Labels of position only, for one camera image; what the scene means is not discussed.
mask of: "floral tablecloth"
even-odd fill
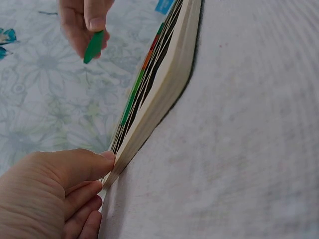
[[[33,151],[108,148],[162,20],[156,4],[116,0],[108,47],[84,65],[60,31],[56,1],[0,1],[0,28],[17,37],[0,59],[0,174]]]

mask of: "blue label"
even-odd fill
[[[173,2],[174,0],[159,0],[158,5],[155,8],[155,11],[158,11],[166,15]]]

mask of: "white surface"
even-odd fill
[[[319,2],[206,0],[198,42],[100,238],[318,238]]]

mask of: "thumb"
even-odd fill
[[[114,160],[110,151],[95,154],[85,149],[46,153],[45,160],[42,159],[64,189],[104,177],[113,169]]]
[[[105,28],[107,0],[84,0],[84,19],[89,31],[102,31]]]

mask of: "hand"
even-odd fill
[[[58,0],[61,28],[76,53],[83,58],[94,32],[105,31],[102,49],[110,35],[105,29],[106,13],[114,0]]]
[[[1,238],[96,238],[102,189],[114,154],[33,153],[0,178]]]

